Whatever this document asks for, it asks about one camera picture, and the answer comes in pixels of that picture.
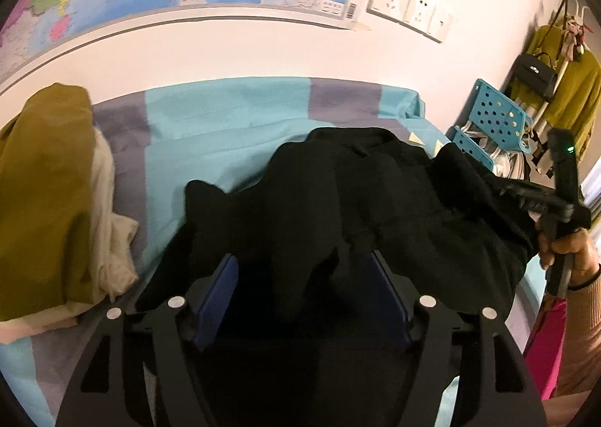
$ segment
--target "pink fabric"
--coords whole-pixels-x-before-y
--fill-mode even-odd
[[[548,310],[538,331],[533,331],[525,354],[526,365],[540,392],[540,398],[551,398],[560,373],[561,349],[566,332],[566,301],[557,300]]]
[[[23,337],[37,336],[43,334],[49,330],[56,330],[59,328],[75,327],[77,325],[77,318],[68,318],[55,324],[44,325],[43,327],[30,327],[23,325],[20,328],[8,328],[6,330],[0,329],[0,344],[10,344],[15,340],[23,339]]]

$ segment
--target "cream fabric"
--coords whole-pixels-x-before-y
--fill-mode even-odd
[[[100,130],[94,129],[94,135],[89,273],[92,276],[94,304],[98,304],[106,295],[114,301],[138,279],[129,249],[137,231],[137,222],[112,212],[115,165],[110,147]],[[92,306],[69,302],[32,315],[0,322],[0,343],[8,344],[22,337],[77,325],[76,316]]]
[[[94,302],[109,295],[110,300],[124,294],[137,281],[129,245],[137,232],[137,222],[112,212],[115,193],[115,164],[107,141],[94,129],[96,150],[92,160],[92,202],[90,224],[91,261],[94,263],[92,295]]]

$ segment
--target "yellow coat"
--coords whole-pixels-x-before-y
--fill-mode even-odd
[[[527,53],[534,52],[548,29],[548,25],[539,28],[528,46]],[[560,38],[561,29],[551,27],[551,31],[542,45],[543,52],[549,54],[553,60],[557,55]],[[541,55],[539,59],[546,65],[551,64],[546,55]],[[562,63],[563,58],[560,58],[558,70]],[[512,83],[510,98],[514,101],[520,98],[521,101],[537,109],[543,104],[543,99],[518,79]],[[595,56],[586,51],[581,62],[569,63],[557,92],[543,115],[552,127],[572,131],[578,149],[578,161],[587,148],[600,99],[601,67]]]
[[[0,321],[92,304],[95,139],[85,89],[54,84],[0,130]]]

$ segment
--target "light switch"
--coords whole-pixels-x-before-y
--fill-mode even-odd
[[[446,5],[438,3],[430,20],[427,34],[439,42],[444,42],[449,35],[454,20],[453,12]]]

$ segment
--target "human hand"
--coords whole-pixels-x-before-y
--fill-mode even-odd
[[[580,229],[549,245],[548,239],[539,234],[540,266],[546,271],[555,262],[555,254],[575,254],[570,286],[580,286],[599,271],[599,254],[587,230]]]

